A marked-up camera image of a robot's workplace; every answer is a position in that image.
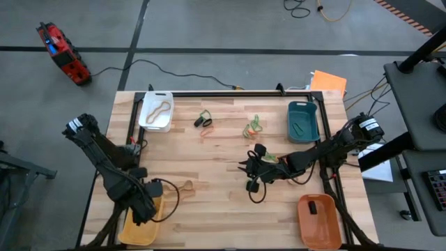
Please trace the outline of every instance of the orange plastic bin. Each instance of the orange plastic bin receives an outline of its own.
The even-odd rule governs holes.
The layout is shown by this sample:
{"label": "orange plastic bin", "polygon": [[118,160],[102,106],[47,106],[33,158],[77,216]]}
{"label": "orange plastic bin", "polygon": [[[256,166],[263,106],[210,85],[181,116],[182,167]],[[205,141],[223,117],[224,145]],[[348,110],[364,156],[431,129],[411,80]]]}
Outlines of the orange plastic bin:
{"label": "orange plastic bin", "polygon": [[330,195],[304,195],[298,202],[300,236],[313,250],[337,250],[342,240]]}

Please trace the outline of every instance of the warning stripe tape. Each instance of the warning stripe tape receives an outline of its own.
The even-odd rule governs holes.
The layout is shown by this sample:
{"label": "warning stripe tape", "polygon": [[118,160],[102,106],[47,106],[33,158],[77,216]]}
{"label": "warning stripe tape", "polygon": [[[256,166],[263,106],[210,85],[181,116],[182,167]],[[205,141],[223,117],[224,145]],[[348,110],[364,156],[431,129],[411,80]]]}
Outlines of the warning stripe tape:
{"label": "warning stripe tape", "polygon": [[377,4],[381,5],[382,7],[386,8],[393,15],[396,15],[397,17],[399,17],[400,19],[402,19],[406,23],[410,24],[413,28],[417,29],[418,31],[421,31],[424,35],[432,36],[432,33],[431,33],[431,31],[428,28],[426,28],[426,27],[422,26],[421,24],[417,23],[415,20],[411,19],[410,17],[408,17],[403,12],[397,10],[395,7],[391,6],[386,1],[384,1],[384,0],[374,0],[374,1]]}

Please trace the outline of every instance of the black metal frame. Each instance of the black metal frame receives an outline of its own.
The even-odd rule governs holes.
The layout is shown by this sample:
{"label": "black metal frame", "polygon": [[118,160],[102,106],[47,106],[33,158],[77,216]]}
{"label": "black metal frame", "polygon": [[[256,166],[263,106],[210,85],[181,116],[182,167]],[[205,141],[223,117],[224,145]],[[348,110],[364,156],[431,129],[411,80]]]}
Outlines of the black metal frame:
{"label": "black metal frame", "polygon": [[36,175],[41,174],[46,176],[48,179],[53,179],[56,178],[57,171],[35,165],[31,162],[20,160],[19,158],[13,157],[6,152],[0,152],[0,164],[26,171],[24,185],[20,187],[20,190],[17,193],[17,199],[11,201],[14,207],[5,212],[5,215],[0,222],[0,250],[7,250],[8,244],[12,238],[11,236],[14,233],[13,228],[19,220],[20,210],[22,209],[23,204],[26,202],[26,197],[29,194],[29,190],[31,189],[31,185],[34,182]]}
{"label": "black metal frame", "polygon": [[[140,102],[143,100],[145,95],[145,92],[136,92],[134,94],[134,98],[133,98],[133,105],[132,105],[132,113],[130,115],[130,122],[129,122],[129,127],[128,127],[128,133],[127,133],[127,139],[126,139],[126,144],[130,143],[130,137],[133,136],[134,134],[134,127],[135,127],[135,123],[137,120],[137,112],[139,109],[139,104]],[[285,92],[285,90],[283,89],[281,84],[277,85],[276,91],[191,91],[191,92],[173,92],[173,96],[175,98],[183,98],[183,97],[188,97],[188,98],[192,98],[192,97],[280,97],[280,96],[291,96],[291,97],[305,97],[308,99],[309,102],[314,102],[315,100],[318,101],[320,110],[321,110],[321,118],[322,118],[322,124],[323,124],[323,129],[324,129],[324,133],[326,137],[330,137],[331,136],[331,132],[330,132],[330,127],[328,125],[328,116],[327,116],[327,112],[325,110],[325,103],[323,100],[323,94],[321,91],[300,91],[300,92]],[[142,127],[139,127],[139,132],[138,132],[138,138],[137,138],[137,143],[141,144],[143,139],[144,139],[144,132],[145,130]],[[337,174],[337,177],[334,179],[334,183],[336,186],[336,193],[339,197],[339,199],[341,200],[341,203],[343,204],[344,207],[346,207],[346,202],[345,202],[345,196],[344,196],[344,191],[342,189],[342,184],[341,184],[341,177],[339,175],[339,172],[335,169],[333,169],[333,172]],[[91,191],[90,191],[90,199],[91,199],[91,195],[93,193],[93,187],[94,187],[94,183],[92,185]],[[77,244],[76,244],[76,248],[78,248],[80,246],[80,241],[82,239],[82,234],[84,231],[84,226],[85,226],[85,220],[86,220],[86,216],[89,210],[89,203],[87,205],[87,208],[85,210],[84,213],[84,221],[82,223],[82,227],[79,230],[79,238],[77,240]],[[344,227],[344,232],[346,233],[346,242],[349,245],[354,244],[353,242],[353,235],[351,230],[348,228],[347,224],[344,222],[344,219],[342,219],[343,222],[343,227]],[[97,247],[98,250],[118,250],[118,249],[122,249],[125,246],[124,245],[116,245],[114,244],[114,241],[116,240],[116,230],[117,230],[117,226],[115,226],[113,228],[113,232],[111,232],[109,234],[108,237],[108,241],[107,241],[107,247]]]}

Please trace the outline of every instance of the white paper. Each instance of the white paper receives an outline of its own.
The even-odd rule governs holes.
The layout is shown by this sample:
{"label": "white paper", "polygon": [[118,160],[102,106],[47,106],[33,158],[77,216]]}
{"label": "white paper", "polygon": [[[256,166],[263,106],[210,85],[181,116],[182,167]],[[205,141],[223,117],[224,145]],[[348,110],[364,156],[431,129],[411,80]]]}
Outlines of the white paper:
{"label": "white paper", "polygon": [[[372,144],[368,146],[365,150],[360,152],[358,158],[361,158],[362,156],[371,153],[372,151],[380,148],[381,146],[382,144]],[[371,169],[368,169],[367,171],[362,173],[362,177],[376,181],[393,182],[392,168],[390,167],[390,161],[386,160],[385,162],[382,162],[381,164],[372,167]]]}

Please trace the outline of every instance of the yellow tray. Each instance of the yellow tray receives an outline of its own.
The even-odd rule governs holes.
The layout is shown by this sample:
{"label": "yellow tray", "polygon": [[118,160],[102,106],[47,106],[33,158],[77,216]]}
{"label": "yellow tray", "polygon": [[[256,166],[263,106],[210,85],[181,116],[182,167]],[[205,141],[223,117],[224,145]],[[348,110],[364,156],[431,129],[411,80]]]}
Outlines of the yellow tray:
{"label": "yellow tray", "polygon": [[[162,210],[164,208],[163,196],[153,198],[157,213],[155,220],[160,220],[162,217]],[[137,226],[133,222],[133,212],[129,208],[127,217],[125,218],[124,228],[122,233],[118,235],[120,242],[129,245],[150,245],[156,238],[160,223],[149,220],[147,223],[141,223]]]}

